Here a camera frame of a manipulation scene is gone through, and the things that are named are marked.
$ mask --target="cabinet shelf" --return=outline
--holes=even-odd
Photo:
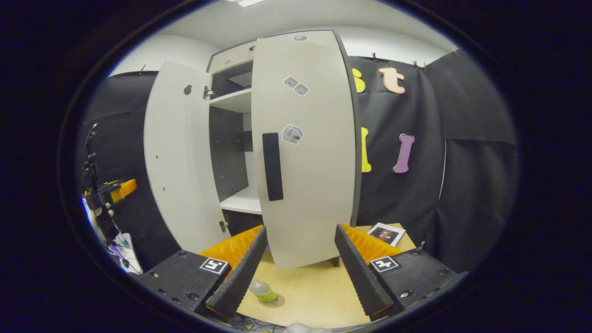
[[[251,88],[210,100],[210,106],[234,112],[251,112]]]
[[[247,186],[235,195],[226,198],[220,203],[220,207],[235,212],[261,215],[261,203],[256,186]]]

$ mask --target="ceiling light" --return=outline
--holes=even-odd
[[[257,4],[258,2],[262,2],[265,0],[238,0],[237,3],[243,7],[248,7],[254,4]]]

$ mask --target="ceiling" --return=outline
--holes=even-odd
[[[327,25],[374,28],[445,50],[455,48],[419,20],[377,0],[266,0],[249,7],[219,0],[188,14],[160,33],[190,37],[227,49],[258,37]]]

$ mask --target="cable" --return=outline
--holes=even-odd
[[[132,248],[130,246],[119,245],[119,244],[116,244],[115,246],[119,246],[120,248],[126,248],[126,249],[134,249],[134,248]]]
[[[123,256],[123,254],[121,254],[121,252],[119,252],[119,250],[117,249],[118,245],[110,245],[110,246],[117,252],[117,254],[119,255],[118,257],[121,258],[121,261],[124,263],[124,266],[125,266],[125,262],[127,262],[129,267],[133,268],[134,271],[136,271],[136,273],[138,273],[138,275],[141,275],[140,271],[138,269],[136,269],[134,267],[134,265],[131,265],[130,262]]]

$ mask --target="black door handle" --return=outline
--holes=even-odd
[[[279,139],[277,133],[263,133],[263,161],[269,201],[283,200],[282,169],[279,163]]]

